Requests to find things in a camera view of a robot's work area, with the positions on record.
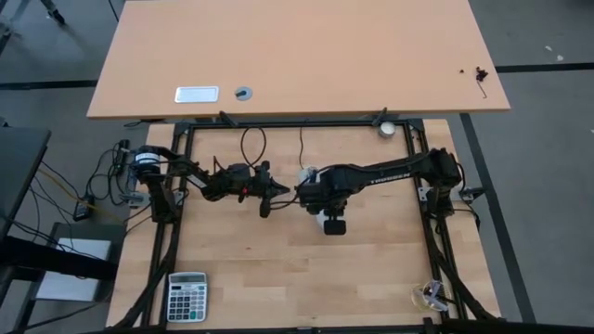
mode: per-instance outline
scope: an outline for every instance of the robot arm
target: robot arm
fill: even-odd
[[[166,175],[161,174],[160,157],[164,157],[171,166]],[[264,218],[270,213],[270,200],[289,192],[287,187],[278,184],[270,176],[268,161],[254,167],[254,176],[251,176],[250,166],[245,163],[235,163],[209,174],[197,162],[168,148],[142,146],[136,151],[131,169],[138,181],[148,187],[154,222],[169,223],[179,217],[174,194],[163,183],[167,177],[185,176],[209,201],[217,201],[227,195],[238,195],[239,203],[248,196],[261,198],[260,216]]]
[[[318,222],[327,235],[346,233],[342,219],[346,200],[366,186],[420,176],[433,188],[427,194],[428,211],[448,216],[453,213],[450,190],[461,181],[454,156],[444,148],[365,167],[339,164],[304,173],[297,196],[302,207],[318,215]]]

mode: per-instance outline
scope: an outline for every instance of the desk surface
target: desk surface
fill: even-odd
[[[476,67],[490,74],[475,81]],[[218,86],[216,103],[174,103]],[[253,96],[238,101],[249,86]],[[510,108],[468,0],[128,1],[91,118]]]
[[[446,121],[425,121],[425,126],[430,147],[454,151]],[[265,131],[264,159],[271,161],[271,173],[282,184],[296,185],[299,129]],[[224,166],[242,161],[241,132],[199,130],[192,159],[203,166],[213,155]],[[172,133],[172,125],[152,125],[148,143],[168,147]],[[305,165],[369,164],[407,155],[402,134],[384,140],[373,128],[304,128],[303,142]],[[258,132],[246,135],[248,157],[256,157],[261,145]],[[267,219],[258,216],[258,206],[252,198],[242,204],[232,197],[208,202],[191,189],[175,268],[209,275],[209,313],[204,323],[169,328],[412,325],[424,316],[439,321],[437,313],[420,311],[410,299],[415,285],[431,279],[412,180],[370,186],[351,197],[343,237],[323,235],[315,217],[298,206]],[[498,314],[471,214],[457,212],[447,223],[460,277],[488,311]],[[126,238],[109,325],[123,317],[147,281],[155,231],[156,225],[146,222]],[[159,306],[160,290],[157,296]]]

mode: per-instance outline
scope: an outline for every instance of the calculator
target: calculator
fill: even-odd
[[[206,319],[208,289],[204,273],[169,275],[167,319],[172,323],[195,323]]]

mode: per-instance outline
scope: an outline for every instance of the sticker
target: sticker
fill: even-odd
[[[159,162],[159,156],[154,153],[140,153],[136,154],[135,160],[138,163],[155,163]]]
[[[194,175],[190,175],[187,177],[187,180],[189,182],[191,182],[194,186],[197,186],[198,188],[204,188],[207,187],[206,184],[204,182],[202,182],[198,177],[194,176]]]
[[[175,90],[175,103],[213,103],[218,99],[218,86],[177,87]]]

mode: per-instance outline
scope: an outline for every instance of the floor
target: floor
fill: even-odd
[[[69,26],[60,29],[39,1],[29,3],[15,22],[0,57],[0,83],[93,80],[100,73],[116,21],[107,1],[55,0]],[[112,0],[119,13],[123,0]],[[20,1],[8,1],[11,18]],[[590,0],[471,0],[496,65],[594,61],[594,2]],[[473,115],[510,237],[539,322],[594,327],[594,71],[502,74],[512,105],[505,114]],[[0,117],[13,126],[49,128],[53,135],[45,161],[83,188],[97,157],[121,138],[141,144],[146,125],[124,128],[124,121],[85,118],[93,88],[0,91]],[[470,184],[479,186],[468,142],[458,115],[448,115]],[[68,198],[40,177],[62,206]],[[126,215],[124,208],[106,209]],[[520,320],[485,199],[475,204],[483,221],[481,236],[500,308]],[[41,229],[61,220],[40,202]],[[34,226],[34,202],[28,196],[18,219]],[[90,224],[111,224],[94,217]],[[22,238],[29,238],[13,233]],[[0,310],[0,332],[12,328],[26,284],[13,284]],[[32,323],[82,307],[77,302],[39,302]],[[107,304],[31,333],[76,333],[102,328]]]

